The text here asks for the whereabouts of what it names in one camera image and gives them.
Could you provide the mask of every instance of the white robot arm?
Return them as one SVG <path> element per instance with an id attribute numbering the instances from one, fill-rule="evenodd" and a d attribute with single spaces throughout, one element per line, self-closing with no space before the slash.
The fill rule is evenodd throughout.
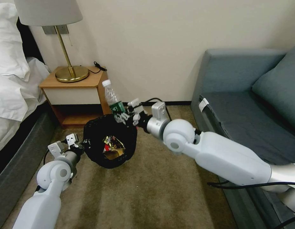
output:
<path id="1" fill-rule="evenodd" d="M 175 154 L 186 154 L 206 170 L 240 186 L 274 182 L 294 183 L 261 187 L 278 193 L 280 200 L 295 212 L 295 163 L 270 165 L 251 149 L 214 132 L 201 132 L 188 121 L 170 121 L 165 114 L 165 103 L 152 106 L 152 116 L 136 99 L 128 103 L 129 110 L 140 111 L 138 126 L 163 141 Z"/>
<path id="2" fill-rule="evenodd" d="M 165 103 L 157 102 L 148 116 L 138 99 L 128 103 L 128 113 L 119 117 L 126 125 L 142 127 L 175 154 L 186 154 L 196 163 L 236 185 L 288 182 L 262 187 L 278 193 L 281 201 L 295 212 L 295 164 L 269 165 L 251 149 L 213 132 L 200 132 L 188 121 L 166 117 Z M 83 153 L 76 134 L 67 136 L 69 150 L 56 142 L 48 146 L 55 160 L 44 165 L 37 174 L 41 187 L 22 207 L 14 229 L 54 228 L 59 214 L 60 194 L 71 183 L 76 164 Z"/>
<path id="3" fill-rule="evenodd" d="M 76 134 L 68 135 L 66 142 L 69 147 L 64 153 L 64 146 L 60 141 L 48 146 L 55 159 L 38 171 L 38 188 L 23 205 L 13 229 L 55 227 L 61 207 L 60 194 L 71 184 L 71 179 L 76 174 L 75 166 L 83 153 Z"/>

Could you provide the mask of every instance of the beige carpet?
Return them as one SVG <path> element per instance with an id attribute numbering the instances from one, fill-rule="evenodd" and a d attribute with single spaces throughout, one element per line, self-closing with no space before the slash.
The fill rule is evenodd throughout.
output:
<path id="1" fill-rule="evenodd" d="M 195 125 L 189 106 L 168 109 L 173 119 Z M 52 141 L 73 132 L 82 139 L 81 128 L 57 128 Z M 83 155 L 77 170 L 72 185 L 61 194 L 58 229 L 236 228 L 222 190 L 206 185 L 217 177 L 193 159 L 173 155 L 142 129 L 134 156 L 122 166 L 107 170 Z M 3 228 L 12 228 L 35 188 L 36 175 Z"/>

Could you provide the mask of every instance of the table lamp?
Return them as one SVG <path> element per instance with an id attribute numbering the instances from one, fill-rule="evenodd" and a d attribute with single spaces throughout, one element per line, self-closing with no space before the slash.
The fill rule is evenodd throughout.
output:
<path id="1" fill-rule="evenodd" d="M 58 25 L 72 24 L 83 19 L 76 0 L 15 0 L 20 22 L 24 25 L 55 27 L 68 67 L 55 74 L 60 82 L 70 83 L 85 79 L 89 70 L 82 66 L 72 66 Z"/>

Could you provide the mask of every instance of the black trash bag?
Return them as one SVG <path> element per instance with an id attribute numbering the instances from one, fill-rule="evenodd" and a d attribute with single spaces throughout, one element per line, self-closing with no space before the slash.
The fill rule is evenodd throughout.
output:
<path id="1" fill-rule="evenodd" d="M 104 154 L 104 138 L 106 136 L 116 137 L 125 147 L 124 154 L 109 160 Z M 131 159 L 135 153 L 137 143 L 137 128 L 135 126 L 127 127 L 123 123 L 117 123 L 112 114 L 90 120 L 84 127 L 83 142 L 86 143 L 85 153 L 91 161 L 98 165 L 112 169 L 122 165 L 125 161 Z"/>

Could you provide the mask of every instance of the white tag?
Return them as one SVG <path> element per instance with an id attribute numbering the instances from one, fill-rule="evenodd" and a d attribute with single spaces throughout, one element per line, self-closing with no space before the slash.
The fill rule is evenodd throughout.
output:
<path id="1" fill-rule="evenodd" d="M 209 104 L 208 100 L 207 100 L 206 98 L 204 98 L 204 99 L 200 102 L 200 104 L 198 105 L 200 111 L 202 112 L 203 109 L 204 109 L 204 108 L 206 107 L 206 105 L 208 105 L 208 104 Z"/>

